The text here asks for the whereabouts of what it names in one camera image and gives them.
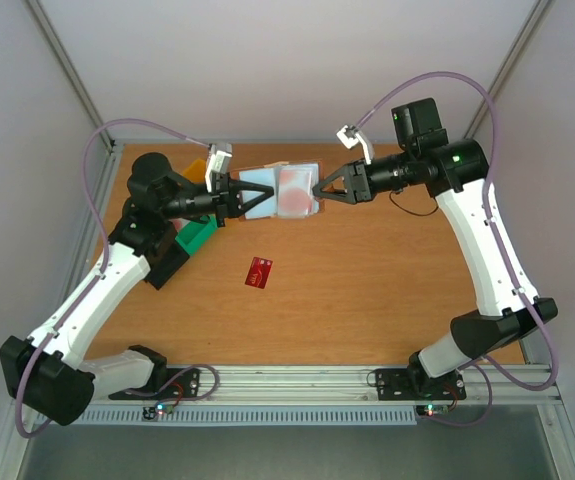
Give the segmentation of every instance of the white wall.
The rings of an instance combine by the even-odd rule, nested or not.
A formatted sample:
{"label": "white wall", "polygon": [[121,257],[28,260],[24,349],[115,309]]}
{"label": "white wall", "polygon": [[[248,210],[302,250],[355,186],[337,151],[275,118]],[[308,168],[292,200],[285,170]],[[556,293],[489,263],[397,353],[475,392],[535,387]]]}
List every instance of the white wall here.
{"label": "white wall", "polygon": [[550,328],[575,430],[575,0],[554,3],[499,109],[499,201],[523,264],[560,308]]}
{"label": "white wall", "polygon": [[[91,130],[25,5],[0,0],[0,345],[27,335],[59,301]],[[0,412],[9,403],[0,367]]]}
{"label": "white wall", "polygon": [[[43,0],[105,120],[135,116],[199,138],[317,140],[430,70],[489,86],[533,0]],[[434,96],[453,138],[480,102],[450,80]],[[393,140],[389,109],[366,128]],[[118,138],[161,138],[119,127]]]}

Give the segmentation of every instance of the red card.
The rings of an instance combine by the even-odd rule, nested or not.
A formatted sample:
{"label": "red card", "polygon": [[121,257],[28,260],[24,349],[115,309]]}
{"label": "red card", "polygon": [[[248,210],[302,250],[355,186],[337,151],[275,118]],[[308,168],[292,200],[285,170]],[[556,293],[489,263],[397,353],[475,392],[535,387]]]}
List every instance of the red card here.
{"label": "red card", "polygon": [[269,277],[269,271],[274,262],[267,260],[265,258],[254,257],[251,262],[251,267],[249,267],[249,273],[247,273],[247,280],[245,280],[245,285],[250,285],[256,288],[265,288],[267,284],[267,278]]}

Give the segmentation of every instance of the wooden tabletop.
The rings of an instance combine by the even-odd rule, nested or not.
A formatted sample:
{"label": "wooden tabletop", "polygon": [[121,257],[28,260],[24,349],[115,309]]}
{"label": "wooden tabletop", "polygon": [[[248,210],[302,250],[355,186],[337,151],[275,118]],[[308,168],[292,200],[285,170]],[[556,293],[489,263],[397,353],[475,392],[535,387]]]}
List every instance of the wooden tabletop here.
{"label": "wooden tabletop", "polygon": [[[378,145],[377,155],[394,147]],[[127,145],[105,216],[109,231],[128,196],[138,156],[165,154],[180,172],[204,148]],[[341,145],[235,145],[230,168],[321,159],[325,174],[360,154]],[[423,187],[397,197],[433,208]],[[264,290],[245,285],[254,257],[273,260]],[[141,282],[92,344],[95,358],[142,344],[172,363],[406,364],[476,308],[455,236],[441,212],[418,218],[387,195],[302,220],[228,220],[160,290]],[[517,345],[498,352],[522,363]]]}

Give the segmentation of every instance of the brown surface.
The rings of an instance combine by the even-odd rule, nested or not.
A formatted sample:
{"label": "brown surface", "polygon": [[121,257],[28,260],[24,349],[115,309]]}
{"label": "brown surface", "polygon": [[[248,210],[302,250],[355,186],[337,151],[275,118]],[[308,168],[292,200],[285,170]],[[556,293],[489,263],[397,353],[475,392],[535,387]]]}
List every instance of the brown surface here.
{"label": "brown surface", "polygon": [[[141,154],[158,151],[181,171],[205,150],[192,145],[128,145],[106,215],[108,229],[128,196]],[[391,147],[378,146],[378,155]],[[322,159],[326,174],[357,158],[340,145],[236,145],[231,168]],[[432,208],[422,187],[398,197]],[[265,290],[244,284],[252,258],[274,261]],[[475,308],[454,234],[438,212],[416,218],[387,195],[374,202],[326,202],[304,220],[229,220],[156,291],[141,282],[94,341],[89,357],[144,344],[173,363],[404,364]],[[498,360],[522,363],[515,345]]]}

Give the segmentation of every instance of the purple cable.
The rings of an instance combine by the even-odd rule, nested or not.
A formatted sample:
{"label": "purple cable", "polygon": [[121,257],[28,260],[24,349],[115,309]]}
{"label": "purple cable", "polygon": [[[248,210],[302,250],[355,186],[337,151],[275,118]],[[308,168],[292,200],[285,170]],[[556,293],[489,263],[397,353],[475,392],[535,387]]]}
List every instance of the purple cable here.
{"label": "purple cable", "polygon": [[[407,80],[403,84],[394,88],[387,95],[385,95],[376,105],[374,105],[374,108],[372,108],[369,112],[367,112],[365,115],[363,115],[363,117],[360,120],[358,120],[358,123],[356,123],[356,128],[361,128],[363,125],[365,125],[365,123],[367,123],[367,121],[371,117],[373,117],[374,114],[385,103],[387,103],[389,100],[391,100],[391,98],[394,97],[396,94],[402,92],[405,88],[407,88],[407,87],[409,87],[409,86],[411,86],[417,82],[420,82],[422,80],[427,80],[430,78],[441,78],[441,77],[453,78],[455,80],[460,80],[460,81],[465,82],[468,85],[474,87],[483,96],[483,99],[485,100],[485,103],[487,104],[487,107],[489,108],[489,115],[491,117],[491,128],[492,128],[491,155],[489,158],[489,171],[488,171],[487,177],[485,178],[485,181],[483,183],[483,199],[482,200],[483,200],[483,209],[485,211],[485,215],[487,216],[488,219],[492,218],[494,215],[491,211],[491,205],[490,205],[490,199],[489,199],[489,190],[491,188],[491,185],[493,184],[494,177],[496,176],[496,170],[498,169],[498,165],[497,165],[498,162],[496,161],[496,158],[498,156],[498,136],[499,136],[498,132],[499,132],[500,122],[498,120],[498,111],[496,109],[496,105],[494,104],[494,100],[491,98],[491,96],[489,95],[487,90],[485,90],[485,88],[482,85],[480,85],[478,82],[476,82],[475,80],[467,77],[466,75],[462,75],[462,74],[456,73],[456,72],[438,71],[438,72],[429,72],[429,73],[424,73],[422,75],[418,75],[417,77],[414,77],[410,80]],[[513,285],[514,289],[516,289],[516,291],[520,292],[521,291],[520,281],[518,280],[518,275],[516,275],[516,270],[514,270],[514,266],[511,264],[511,259],[509,258],[509,254],[507,253],[507,248],[505,247],[505,243],[504,243],[504,241],[500,235],[500,231],[498,230],[498,227],[496,226],[495,222],[489,222],[489,226],[491,227],[492,235],[494,236],[494,240],[496,241],[496,245],[498,246],[498,251],[500,252],[501,258],[503,259],[503,263],[505,264],[505,268],[507,269],[507,273],[509,274],[509,278],[511,279],[512,285]],[[538,312],[536,311],[534,306],[531,304],[531,301],[527,298],[527,296],[524,293],[518,293],[518,296],[520,297],[520,300],[525,305],[525,308],[527,308],[527,311],[529,312],[531,317],[534,319],[534,322],[536,323],[536,325],[538,326],[538,329],[542,333],[543,338],[545,340],[545,343],[547,344],[547,348],[549,349],[549,354],[551,356],[551,371],[549,374],[549,378],[544,383],[542,383],[540,385],[530,385],[528,383],[524,383],[524,382],[521,382],[520,380],[518,380],[511,373],[509,373],[505,368],[503,368],[502,365],[498,364],[498,362],[493,360],[491,357],[485,356],[485,358],[487,358],[489,360],[489,362],[492,365],[494,365],[500,373],[502,373],[506,378],[511,380],[516,385],[518,385],[518,386],[520,386],[526,390],[532,390],[532,391],[546,390],[547,388],[551,387],[556,382],[556,377],[558,376],[558,365],[559,365],[558,352],[556,350],[556,347],[554,346],[554,341],[551,338],[549,331],[545,327],[545,323],[542,321],[542,319],[540,318],[540,315],[538,314]]]}
{"label": "purple cable", "polygon": [[[91,196],[91,193],[89,192],[89,185],[87,183],[87,163],[89,162],[89,153],[91,150],[91,146],[93,145],[94,140],[96,140],[96,137],[98,135],[100,135],[100,133],[103,132],[104,130],[106,130],[107,128],[114,127],[117,125],[143,125],[145,127],[150,127],[150,128],[155,129],[155,130],[160,130],[161,132],[167,133],[168,135],[171,135],[172,137],[176,137],[176,138],[179,138],[181,140],[195,143],[196,145],[200,145],[200,146],[205,147],[205,148],[209,148],[208,144],[203,143],[203,142],[196,140],[194,138],[191,138],[191,137],[189,137],[183,133],[176,132],[176,131],[171,130],[167,127],[159,125],[157,123],[150,122],[148,120],[141,120],[138,118],[120,118],[117,120],[111,120],[111,121],[105,123],[104,125],[101,125],[100,127],[98,127],[96,130],[94,130],[92,132],[92,134],[89,136],[89,140],[87,140],[87,144],[85,145],[85,150],[83,151],[81,180],[82,180],[82,184],[83,184],[83,192],[85,193],[85,200],[87,201],[87,205],[89,206],[89,209],[91,210],[91,213],[92,213],[92,216],[94,217],[96,225],[100,229],[100,236],[101,236],[101,239],[103,242],[103,260],[102,260],[102,264],[100,266],[100,273],[101,274],[104,273],[104,271],[107,268],[107,264],[109,263],[109,239],[107,238],[107,231],[105,230],[105,226],[103,225],[103,219],[100,217],[100,212],[98,211],[98,209],[94,205],[94,200]],[[52,338],[54,338],[54,336],[58,333],[58,330],[67,321],[67,319],[72,314],[72,312],[74,310],[76,310],[76,308],[82,303],[82,301],[85,299],[85,297],[94,288],[94,285],[96,285],[96,283],[98,283],[100,278],[101,277],[99,275],[96,275],[95,277],[93,277],[91,279],[91,281],[87,284],[87,286],[83,289],[83,291],[80,292],[80,295],[78,295],[78,297],[71,303],[69,308],[67,310],[65,310],[65,312],[60,317],[60,319],[54,324],[53,333],[46,335],[45,338],[43,339],[43,341],[40,342],[40,345],[38,345],[36,350],[34,350],[34,353],[29,358],[29,361],[27,362],[27,365],[25,366],[25,369],[23,370],[23,374],[20,377],[20,382],[18,383],[18,391],[16,392],[16,405],[15,405],[16,430],[18,430],[18,433],[23,438],[32,438],[32,437],[38,435],[51,422],[51,420],[47,420],[42,425],[40,425],[38,428],[36,428],[35,430],[33,430],[31,432],[28,432],[27,430],[25,430],[25,426],[23,424],[23,398],[25,396],[25,390],[27,389],[27,382],[29,381],[29,376],[31,375],[32,370],[34,369],[34,365],[36,365],[36,362],[38,361],[40,354],[45,350],[45,348],[47,347],[47,344],[51,341]],[[213,367],[207,367],[206,365],[203,365],[203,367],[208,368],[212,373],[216,372],[213,369]],[[214,384],[214,387],[209,392],[205,393],[204,395],[201,395],[202,398],[206,398],[207,396],[211,395],[216,390],[216,388],[219,384],[218,373],[216,372],[214,376],[216,377],[216,383]]]}
{"label": "purple cable", "polygon": [[472,367],[478,369],[480,374],[485,379],[485,383],[487,384],[487,394],[489,395],[489,398],[487,399],[487,407],[485,408],[485,411],[480,417],[478,417],[474,421],[467,423],[452,422],[451,420],[445,420],[444,418],[438,418],[438,417],[420,417],[420,418],[426,418],[427,420],[432,420],[436,423],[441,423],[443,425],[449,425],[450,427],[458,427],[458,428],[475,427],[476,425],[480,425],[481,423],[483,423],[491,413],[491,405],[494,401],[491,390],[491,381],[489,380],[487,373],[478,365],[472,365]]}
{"label": "purple cable", "polygon": [[182,370],[180,370],[179,372],[176,372],[169,380],[167,380],[167,382],[165,382],[163,384],[162,387],[160,387],[160,389],[155,392],[155,393],[143,393],[143,392],[139,392],[138,390],[134,390],[134,389],[127,389],[127,390],[123,390],[125,393],[129,393],[130,395],[134,395],[136,397],[153,397],[155,395],[158,395],[160,392],[162,392],[163,390],[165,390],[169,385],[171,385],[172,383],[174,383],[174,381],[180,377],[181,375],[189,372],[190,370],[193,370],[194,368],[204,368],[205,370],[209,370],[211,372],[211,374],[214,376],[214,385],[205,393],[203,393],[202,395],[198,395],[196,397],[192,397],[192,398],[185,398],[183,397],[183,401],[184,402],[195,402],[197,400],[204,400],[207,397],[210,397],[220,386],[220,375],[218,374],[218,370],[216,370],[214,367],[212,367],[211,365],[206,365],[204,363],[196,363],[194,365],[190,365],[186,368],[183,368]]}

